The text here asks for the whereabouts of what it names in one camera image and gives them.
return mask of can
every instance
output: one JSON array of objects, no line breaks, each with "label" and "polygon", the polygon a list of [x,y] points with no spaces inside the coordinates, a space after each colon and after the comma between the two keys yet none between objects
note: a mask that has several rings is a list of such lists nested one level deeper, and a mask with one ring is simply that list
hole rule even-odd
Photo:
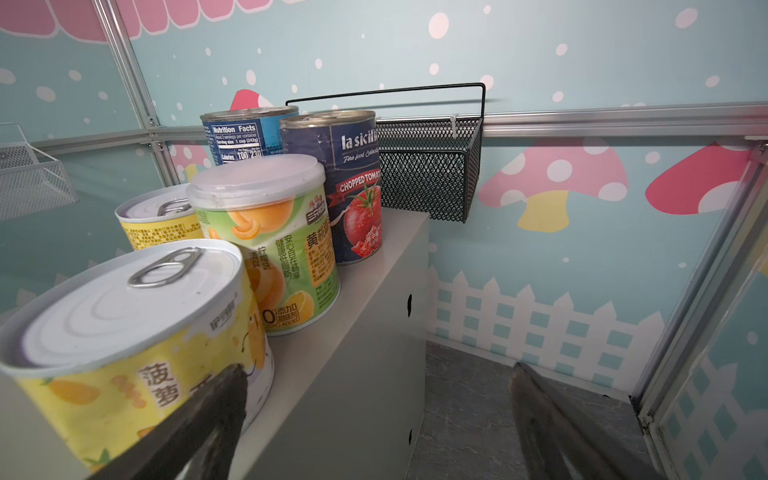
[{"label": "can", "polygon": [[312,155],[326,169],[333,250],[339,265],[358,262],[382,244],[381,167],[376,113],[297,115],[280,121],[283,148]]},{"label": "can", "polygon": [[271,155],[198,174],[187,196],[207,238],[240,247],[270,336],[317,321],[339,296],[323,166]]},{"label": "can", "polygon": [[242,254],[221,240],[167,243],[94,266],[0,328],[0,370],[94,471],[232,363],[250,374],[245,429],[274,365]]},{"label": "can", "polygon": [[197,215],[187,201],[186,185],[161,188],[132,198],[114,214],[134,250],[203,238]]},{"label": "can", "polygon": [[283,153],[280,120],[296,106],[261,107],[202,114],[203,130],[216,165]]}]

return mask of gray floor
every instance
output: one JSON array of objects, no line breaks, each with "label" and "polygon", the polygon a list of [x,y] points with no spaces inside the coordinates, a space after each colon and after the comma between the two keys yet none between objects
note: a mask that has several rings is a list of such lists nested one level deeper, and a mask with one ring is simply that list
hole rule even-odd
[{"label": "gray floor", "polygon": [[[406,479],[527,478],[509,400],[511,367],[427,342],[426,368],[424,422]],[[650,464],[628,403],[553,383]]]}]

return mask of mushroom stem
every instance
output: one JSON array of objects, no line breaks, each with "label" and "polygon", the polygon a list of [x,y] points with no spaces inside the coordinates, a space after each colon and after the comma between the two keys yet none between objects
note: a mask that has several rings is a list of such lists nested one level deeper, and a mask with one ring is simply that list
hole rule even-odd
[{"label": "mushroom stem", "polygon": [[528,198],[528,206],[518,221],[518,227],[531,232],[553,233],[563,230],[571,220],[565,205],[568,190],[553,190]]}]

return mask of yellow can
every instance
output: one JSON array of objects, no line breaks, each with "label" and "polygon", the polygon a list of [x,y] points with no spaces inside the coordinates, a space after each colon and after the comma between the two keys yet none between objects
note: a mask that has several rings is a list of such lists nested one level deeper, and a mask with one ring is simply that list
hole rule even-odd
[{"label": "yellow can", "polygon": [[274,365],[243,257],[222,240],[102,263],[0,328],[0,370],[94,471],[233,363],[249,374],[245,429]]},{"label": "yellow can", "polygon": [[186,189],[187,185],[161,188],[132,198],[114,211],[134,250],[203,238]]}]

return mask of black wire basket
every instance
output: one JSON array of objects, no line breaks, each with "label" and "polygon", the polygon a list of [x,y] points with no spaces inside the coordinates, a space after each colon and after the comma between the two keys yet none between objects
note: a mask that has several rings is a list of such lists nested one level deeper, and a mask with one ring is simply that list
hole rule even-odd
[{"label": "black wire basket", "polygon": [[300,101],[400,91],[481,88],[479,114],[376,119],[382,168],[382,206],[429,212],[437,220],[466,222],[480,174],[485,85],[447,84],[390,88]]}]

